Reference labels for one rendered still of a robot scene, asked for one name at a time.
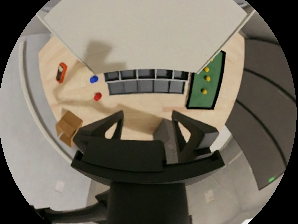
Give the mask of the white curved cover panel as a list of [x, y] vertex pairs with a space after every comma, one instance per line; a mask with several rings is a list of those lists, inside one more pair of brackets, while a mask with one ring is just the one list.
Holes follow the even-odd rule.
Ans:
[[184, 95], [190, 72], [255, 11], [245, 0], [50, 0], [36, 16], [95, 76], [103, 73], [109, 96]]

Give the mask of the green tray with black rim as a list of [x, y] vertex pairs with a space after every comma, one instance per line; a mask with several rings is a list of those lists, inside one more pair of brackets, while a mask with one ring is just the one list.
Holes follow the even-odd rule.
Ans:
[[[187, 110], [214, 110], [223, 80], [225, 60], [226, 52], [221, 50], [213, 61], [206, 65], [209, 68], [208, 72], [203, 68], [199, 74], [192, 73]], [[206, 80], [207, 76], [210, 77], [210, 81]], [[202, 92], [204, 89], [207, 91], [206, 94]]]

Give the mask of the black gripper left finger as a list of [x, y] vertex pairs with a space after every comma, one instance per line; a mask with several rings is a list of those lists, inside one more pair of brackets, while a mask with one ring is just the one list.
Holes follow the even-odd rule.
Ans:
[[112, 139], [121, 139], [123, 123], [124, 123], [124, 113], [120, 110], [108, 117], [102, 118], [83, 127], [80, 127], [76, 133], [91, 135], [94, 137], [106, 138], [106, 132], [115, 124], [116, 128], [112, 135]]

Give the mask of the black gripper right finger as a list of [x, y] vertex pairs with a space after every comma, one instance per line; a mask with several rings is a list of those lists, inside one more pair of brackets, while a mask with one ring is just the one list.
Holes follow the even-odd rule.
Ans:
[[[216, 127], [186, 116], [176, 110], [172, 110], [171, 120], [178, 163], [185, 162], [196, 150], [210, 148], [219, 136], [219, 131]], [[188, 142], [186, 142], [178, 122], [190, 132]]]

